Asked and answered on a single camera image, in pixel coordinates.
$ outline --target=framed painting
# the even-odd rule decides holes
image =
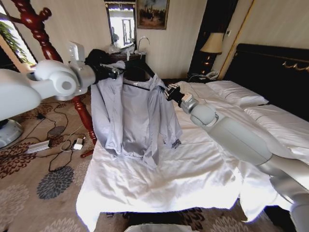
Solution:
[[[166,30],[169,0],[137,0],[137,27]]]

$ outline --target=light blue jacket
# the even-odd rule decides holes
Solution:
[[[114,66],[124,68],[124,62]],[[164,89],[157,75],[146,82],[133,82],[121,74],[116,80],[108,78],[91,86],[94,131],[109,153],[140,160],[154,169],[159,162],[159,133],[166,146],[179,143],[182,130]]]

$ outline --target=charger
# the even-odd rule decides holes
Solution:
[[[83,139],[77,139],[74,141],[73,149],[74,150],[81,150],[83,148]]]

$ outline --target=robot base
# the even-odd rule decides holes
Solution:
[[[0,148],[3,148],[16,139],[23,133],[22,126],[11,119],[0,121]]]

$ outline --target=power strip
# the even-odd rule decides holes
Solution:
[[[26,154],[32,154],[35,152],[43,151],[49,149],[49,140],[37,143],[37,144],[32,144],[28,147],[28,150],[25,152]]]

